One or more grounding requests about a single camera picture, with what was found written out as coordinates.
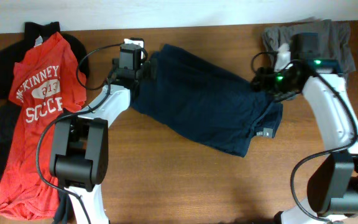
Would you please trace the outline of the navy blue shorts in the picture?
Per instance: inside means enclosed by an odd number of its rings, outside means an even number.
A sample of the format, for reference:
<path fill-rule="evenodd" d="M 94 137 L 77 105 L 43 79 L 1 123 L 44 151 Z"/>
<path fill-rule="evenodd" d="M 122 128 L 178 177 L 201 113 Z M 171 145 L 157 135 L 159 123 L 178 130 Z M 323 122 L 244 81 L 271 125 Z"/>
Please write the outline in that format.
<path fill-rule="evenodd" d="M 183 137 L 244 157 L 255 136 L 274 138 L 283 105 L 223 68 L 165 44 L 154 52 L 156 78 L 143 80 L 131 106 Z"/>

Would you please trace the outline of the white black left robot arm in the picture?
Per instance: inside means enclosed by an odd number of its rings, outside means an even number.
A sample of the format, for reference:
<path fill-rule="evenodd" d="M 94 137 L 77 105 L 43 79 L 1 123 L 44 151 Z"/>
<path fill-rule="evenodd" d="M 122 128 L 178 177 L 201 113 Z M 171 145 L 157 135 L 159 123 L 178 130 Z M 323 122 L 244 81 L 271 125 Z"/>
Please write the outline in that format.
<path fill-rule="evenodd" d="M 55 125 L 50 173 L 73 205 L 77 223 L 109 223 L 101 193 L 109 160 L 108 131 L 139 94 L 140 83 L 157 77 L 157 61 L 143 63 L 134 76 L 113 61 L 110 81 L 78 115 Z"/>

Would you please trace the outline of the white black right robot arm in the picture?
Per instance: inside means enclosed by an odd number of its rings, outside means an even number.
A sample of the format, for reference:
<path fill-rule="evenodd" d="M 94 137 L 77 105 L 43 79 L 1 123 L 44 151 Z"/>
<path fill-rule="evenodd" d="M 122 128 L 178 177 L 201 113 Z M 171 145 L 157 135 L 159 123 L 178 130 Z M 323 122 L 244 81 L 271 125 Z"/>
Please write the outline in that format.
<path fill-rule="evenodd" d="M 279 103 L 298 94 L 307 100 L 324 143 L 324 162 L 310 177 L 307 196 L 278 212 L 274 223 L 342 223 L 358 217 L 358 120 L 339 62 L 322 58 L 319 37 L 304 32 L 273 54 L 272 68 L 258 68 L 252 80 Z"/>

